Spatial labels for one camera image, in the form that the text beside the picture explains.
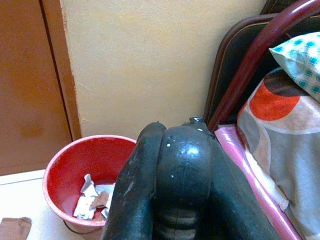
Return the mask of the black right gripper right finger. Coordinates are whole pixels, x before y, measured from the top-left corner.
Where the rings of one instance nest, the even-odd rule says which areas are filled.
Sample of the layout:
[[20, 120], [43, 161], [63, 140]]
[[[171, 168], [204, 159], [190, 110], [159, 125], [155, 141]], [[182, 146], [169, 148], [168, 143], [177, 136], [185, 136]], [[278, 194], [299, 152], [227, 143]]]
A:
[[198, 240], [278, 240], [244, 173], [225, 153], [199, 117], [190, 118], [209, 137], [212, 147], [212, 185]]

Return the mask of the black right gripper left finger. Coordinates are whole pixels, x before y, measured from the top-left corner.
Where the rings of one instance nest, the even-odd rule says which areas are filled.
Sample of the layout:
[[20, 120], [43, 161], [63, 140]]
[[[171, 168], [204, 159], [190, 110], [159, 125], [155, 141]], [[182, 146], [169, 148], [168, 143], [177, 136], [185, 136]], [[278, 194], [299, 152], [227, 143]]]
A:
[[116, 179], [102, 240], [150, 240], [159, 150], [166, 127], [148, 124]]

